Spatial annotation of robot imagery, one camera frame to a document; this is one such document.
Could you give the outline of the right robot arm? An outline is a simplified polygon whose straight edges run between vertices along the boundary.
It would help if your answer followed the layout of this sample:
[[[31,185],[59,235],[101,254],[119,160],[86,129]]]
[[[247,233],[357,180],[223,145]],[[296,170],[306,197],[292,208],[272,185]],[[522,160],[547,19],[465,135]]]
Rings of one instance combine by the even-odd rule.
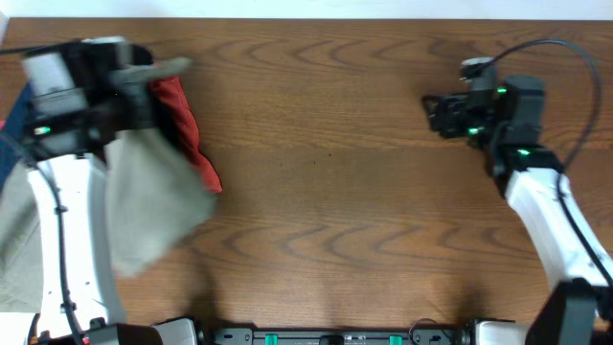
[[[609,344],[612,259],[577,205],[556,154],[540,145],[545,84],[511,75],[483,74],[466,92],[425,95],[420,102],[431,130],[465,137],[487,159],[499,193],[526,227],[551,288],[529,326],[476,319],[453,335],[455,344]]]

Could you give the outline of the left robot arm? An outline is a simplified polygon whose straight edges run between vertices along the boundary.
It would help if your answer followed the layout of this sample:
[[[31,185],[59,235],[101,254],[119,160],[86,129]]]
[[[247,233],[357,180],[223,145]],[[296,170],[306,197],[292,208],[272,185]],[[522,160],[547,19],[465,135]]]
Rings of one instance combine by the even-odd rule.
[[[43,296],[31,344],[198,344],[190,317],[130,325],[111,268],[102,148],[123,129],[154,126],[148,84],[188,67],[176,57],[137,64],[120,36],[33,49],[32,90],[19,148],[29,166],[42,244]]]

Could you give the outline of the khaki cotton shorts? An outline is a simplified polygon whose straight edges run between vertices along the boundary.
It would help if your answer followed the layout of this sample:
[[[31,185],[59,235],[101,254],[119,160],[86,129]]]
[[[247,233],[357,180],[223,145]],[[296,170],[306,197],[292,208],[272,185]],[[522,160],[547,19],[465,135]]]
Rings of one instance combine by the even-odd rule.
[[[214,213],[215,195],[156,129],[126,130],[104,149],[114,269],[136,276]],[[27,169],[1,160],[1,310],[37,312],[43,290],[39,221]]]

